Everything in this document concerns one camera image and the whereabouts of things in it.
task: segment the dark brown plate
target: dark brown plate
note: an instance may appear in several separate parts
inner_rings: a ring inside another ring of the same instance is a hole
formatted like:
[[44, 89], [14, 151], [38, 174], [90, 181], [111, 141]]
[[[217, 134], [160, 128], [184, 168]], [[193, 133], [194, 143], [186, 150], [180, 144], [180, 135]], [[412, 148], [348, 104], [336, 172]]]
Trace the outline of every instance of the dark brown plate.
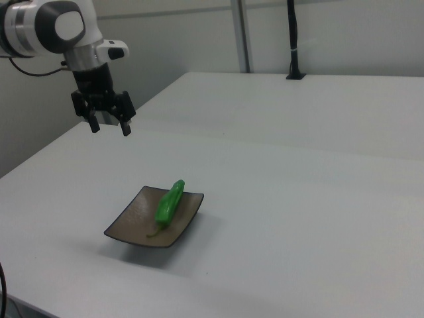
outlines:
[[148, 238], [147, 235], [156, 230], [154, 220], [156, 208], [162, 196], [168, 191], [156, 187], [143, 187], [130, 205], [107, 228], [105, 235], [139, 246], [162, 248], [172, 246], [199, 211], [204, 195], [184, 192], [170, 226], [155, 237]]

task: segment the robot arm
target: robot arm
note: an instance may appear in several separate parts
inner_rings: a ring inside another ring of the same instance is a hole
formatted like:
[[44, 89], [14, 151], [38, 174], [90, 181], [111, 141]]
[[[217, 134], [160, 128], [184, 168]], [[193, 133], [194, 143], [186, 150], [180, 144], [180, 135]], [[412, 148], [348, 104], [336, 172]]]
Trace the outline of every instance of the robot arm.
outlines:
[[11, 0], [0, 3], [0, 57], [31, 58], [63, 54], [78, 90], [72, 101], [93, 133], [96, 111], [116, 117], [125, 136], [135, 109], [126, 91], [115, 93], [108, 62], [129, 55], [128, 46], [104, 40], [91, 0]]

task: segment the white table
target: white table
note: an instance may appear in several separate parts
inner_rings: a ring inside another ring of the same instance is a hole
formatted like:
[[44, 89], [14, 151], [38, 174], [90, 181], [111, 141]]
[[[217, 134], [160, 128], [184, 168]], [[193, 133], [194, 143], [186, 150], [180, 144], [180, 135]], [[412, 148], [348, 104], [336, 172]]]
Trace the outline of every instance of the white table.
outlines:
[[[424, 162], [249, 140], [231, 125], [227, 139], [180, 134], [173, 120], [191, 115], [177, 114], [126, 138], [79, 124], [0, 180], [13, 297], [63, 318], [422, 317]], [[172, 248], [103, 235], [142, 186], [179, 178], [205, 199]]]
[[188, 73], [131, 127], [424, 160], [424, 78]]

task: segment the white wall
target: white wall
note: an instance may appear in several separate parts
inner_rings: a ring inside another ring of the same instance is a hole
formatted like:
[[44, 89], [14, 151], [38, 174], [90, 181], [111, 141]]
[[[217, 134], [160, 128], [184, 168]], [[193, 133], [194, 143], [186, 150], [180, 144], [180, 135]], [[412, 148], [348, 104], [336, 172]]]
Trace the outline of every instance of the white wall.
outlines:
[[124, 40], [131, 50], [111, 70], [136, 108], [186, 72], [240, 72], [230, 0], [94, 3], [105, 38]]
[[[60, 60], [16, 62], [25, 70], [43, 73], [59, 68]], [[80, 121], [70, 96], [75, 90], [69, 72], [30, 78], [8, 59], [0, 59], [0, 178]]]
[[[299, 64], [309, 74], [424, 76], [423, 0], [296, 0]], [[284, 0], [246, 0], [255, 72], [287, 73]]]

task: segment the green pepper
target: green pepper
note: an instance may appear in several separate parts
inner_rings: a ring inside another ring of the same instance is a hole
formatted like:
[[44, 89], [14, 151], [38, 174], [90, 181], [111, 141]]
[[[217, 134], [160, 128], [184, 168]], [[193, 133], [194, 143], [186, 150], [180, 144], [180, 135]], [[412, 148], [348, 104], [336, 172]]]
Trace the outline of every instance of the green pepper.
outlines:
[[168, 227], [174, 218], [175, 210], [183, 195], [185, 182], [178, 180], [159, 201], [158, 208], [154, 215], [154, 220], [158, 226], [155, 233], [147, 235], [147, 237], [155, 237], [160, 231]]

